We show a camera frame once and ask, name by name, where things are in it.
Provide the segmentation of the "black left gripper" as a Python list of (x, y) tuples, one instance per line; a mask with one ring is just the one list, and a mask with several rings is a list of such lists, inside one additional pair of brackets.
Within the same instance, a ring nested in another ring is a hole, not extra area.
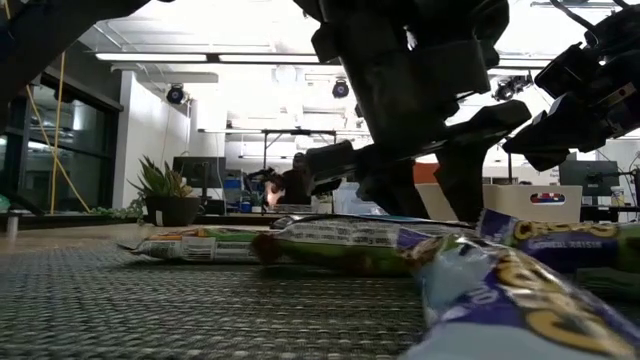
[(506, 19), (324, 19), (312, 37), (318, 59), (339, 62), (364, 116), (372, 144), (344, 144), (307, 153), (310, 194), (333, 190), (352, 175), (356, 195), (387, 214), (430, 219), (413, 167), (433, 154), (436, 180), (457, 220), (476, 223), (484, 209), (488, 150), (525, 116), (514, 101), (480, 110), (450, 126), (464, 95), (490, 89), (489, 69)]

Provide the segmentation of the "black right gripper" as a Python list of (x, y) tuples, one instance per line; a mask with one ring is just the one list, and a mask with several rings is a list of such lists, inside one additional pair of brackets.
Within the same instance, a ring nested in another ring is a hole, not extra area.
[(507, 140), (538, 172), (563, 163), (570, 148), (592, 149), (639, 126), (639, 6), (591, 23), (564, 4), (556, 9), (585, 29), (534, 78), (554, 103)]

